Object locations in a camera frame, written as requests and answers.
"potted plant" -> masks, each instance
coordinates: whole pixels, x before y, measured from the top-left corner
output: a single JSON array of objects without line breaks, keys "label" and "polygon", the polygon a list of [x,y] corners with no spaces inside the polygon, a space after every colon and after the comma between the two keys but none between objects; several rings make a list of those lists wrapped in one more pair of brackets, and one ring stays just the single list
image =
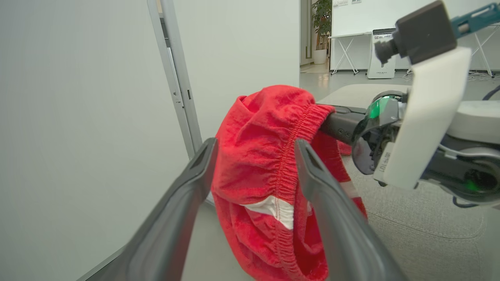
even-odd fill
[{"label": "potted plant", "polygon": [[327,61],[328,36],[332,30],[332,0],[317,0],[312,8],[315,9],[313,24],[317,28],[316,50],[312,51],[312,59],[315,65],[321,65]]}]

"black cable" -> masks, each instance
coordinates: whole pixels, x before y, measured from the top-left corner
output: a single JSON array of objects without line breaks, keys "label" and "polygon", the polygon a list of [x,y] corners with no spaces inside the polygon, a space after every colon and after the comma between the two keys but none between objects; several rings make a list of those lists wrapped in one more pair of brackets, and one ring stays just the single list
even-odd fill
[{"label": "black cable", "polygon": [[453,196],[453,204],[459,208],[462,209],[467,209],[467,208],[472,208],[472,207],[477,207],[477,204],[460,204],[457,202],[457,198]]},{"label": "black cable", "polygon": [[491,92],[487,93],[482,100],[487,101],[489,100],[496,92],[500,91],[500,85],[498,85],[496,88],[494,88]]}]

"table leg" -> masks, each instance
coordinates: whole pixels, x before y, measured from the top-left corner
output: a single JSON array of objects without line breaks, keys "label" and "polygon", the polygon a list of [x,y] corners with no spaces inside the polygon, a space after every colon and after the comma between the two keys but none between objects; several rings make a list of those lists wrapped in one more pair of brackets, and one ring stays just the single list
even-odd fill
[{"label": "table leg", "polygon": [[[497,32],[497,30],[500,28],[500,25],[498,26],[495,26],[495,29],[493,29],[493,32],[488,36],[488,38],[486,38],[481,44],[480,46],[482,47],[488,40],[490,40],[490,38],[495,34],[495,32]],[[474,52],[472,53],[471,56],[474,56],[474,54],[479,51],[479,47],[475,48]]]},{"label": "table leg", "polygon": [[492,69],[490,68],[490,65],[488,64],[488,60],[486,59],[485,51],[483,51],[483,45],[479,41],[478,34],[474,33],[474,36],[475,36],[475,40],[477,42],[477,45],[479,46],[478,48],[479,48],[479,52],[481,53],[482,60],[484,61],[484,64],[486,65],[486,71],[488,72],[489,76],[491,76],[491,78],[494,78],[495,76],[492,74]]},{"label": "table leg", "polygon": [[342,41],[340,39],[338,40],[338,43],[340,44],[340,47],[342,48],[342,51],[344,52],[344,54],[342,55],[339,62],[337,63],[337,66],[335,67],[335,70],[333,71],[333,73],[338,72],[339,66],[341,65],[344,58],[347,58],[347,61],[349,62],[350,66],[352,67],[352,71],[354,72],[355,75],[359,72],[359,70],[354,65],[353,59],[349,56],[349,48],[353,44],[353,41],[354,41],[354,37],[352,37],[350,39],[349,45],[347,45],[347,48],[346,48],[346,47],[344,47],[344,44],[342,44]]},{"label": "table leg", "polygon": [[331,75],[334,75],[335,73],[339,72],[339,66],[341,65],[342,61],[344,60],[344,57],[346,56],[346,52],[344,52],[344,54],[342,55],[342,57],[340,57],[340,60],[338,61],[337,65],[335,66],[335,69],[333,70],[333,72],[331,73]]}]

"red cloth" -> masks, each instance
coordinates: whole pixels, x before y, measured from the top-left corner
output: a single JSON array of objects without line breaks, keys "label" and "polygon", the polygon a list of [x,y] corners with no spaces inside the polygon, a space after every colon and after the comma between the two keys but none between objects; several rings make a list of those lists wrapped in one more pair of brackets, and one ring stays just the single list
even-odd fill
[{"label": "red cloth", "polygon": [[343,142],[338,143],[338,148],[340,149],[340,155],[351,155],[351,150],[353,150],[349,144]]},{"label": "red cloth", "polygon": [[[316,216],[299,187],[294,142],[310,142],[331,174],[350,182],[337,141],[318,132],[333,110],[303,89],[271,86],[238,97],[216,135],[215,208],[234,256],[257,280],[328,276]],[[361,198],[353,200],[366,216]]]}]

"green light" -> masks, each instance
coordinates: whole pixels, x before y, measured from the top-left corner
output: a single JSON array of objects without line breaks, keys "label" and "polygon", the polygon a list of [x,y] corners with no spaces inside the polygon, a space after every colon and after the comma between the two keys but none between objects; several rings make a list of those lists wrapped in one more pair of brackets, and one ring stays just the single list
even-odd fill
[{"label": "green light", "polygon": [[393,97],[391,95],[383,96],[376,101],[374,101],[367,109],[368,116],[373,119],[380,116],[380,113],[384,112],[386,109],[387,103]]},{"label": "green light", "polygon": [[479,190],[479,187],[470,179],[467,180],[467,182],[465,182],[465,187],[471,191],[478,191]]}]

